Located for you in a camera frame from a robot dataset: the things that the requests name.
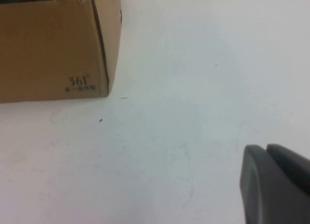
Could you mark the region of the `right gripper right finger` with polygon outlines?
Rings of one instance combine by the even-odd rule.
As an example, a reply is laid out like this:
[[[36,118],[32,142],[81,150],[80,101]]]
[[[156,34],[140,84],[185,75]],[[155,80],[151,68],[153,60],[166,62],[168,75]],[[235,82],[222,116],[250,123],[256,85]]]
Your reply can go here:
[[[279,144],[269,144],[268,154],[283,171],[309,171],[310,160]]]

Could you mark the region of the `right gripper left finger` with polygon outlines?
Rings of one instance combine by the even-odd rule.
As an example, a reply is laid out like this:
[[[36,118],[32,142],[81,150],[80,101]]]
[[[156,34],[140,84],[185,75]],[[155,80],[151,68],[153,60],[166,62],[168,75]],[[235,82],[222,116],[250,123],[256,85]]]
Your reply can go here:
[[[266,149],[244,149],[240,190],[246,223],[308,224],[310,171],[283,171]]]

